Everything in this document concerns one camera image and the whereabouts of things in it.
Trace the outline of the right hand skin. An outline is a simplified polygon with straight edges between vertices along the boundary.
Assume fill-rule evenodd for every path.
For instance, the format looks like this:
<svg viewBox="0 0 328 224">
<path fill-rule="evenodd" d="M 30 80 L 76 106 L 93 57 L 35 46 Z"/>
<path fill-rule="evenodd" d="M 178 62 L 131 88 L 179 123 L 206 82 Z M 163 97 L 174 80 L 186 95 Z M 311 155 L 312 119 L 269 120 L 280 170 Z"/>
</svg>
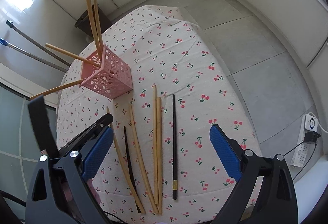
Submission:
<svg viewBox="0 0 328 224">
<path fill-rule="evenodd" d="M 98 195 L 96 189 L 94 188 L 92 182 L 93 182 L 93 179 L 91 178 L 91 179 L 89 179 L 89 180 L 87 181 L 87 185 L 88 185 L 88 187 L 89 187 L 89 189 L 90 189 L 92 195 L 93 195 L 94 198 L 96 199 L 97 203 L 100 204 L 100 203 L 101 203 L 101 199 L 100 199 L 100 197 L 99 197 L 99 195 Z"/>
</svg>

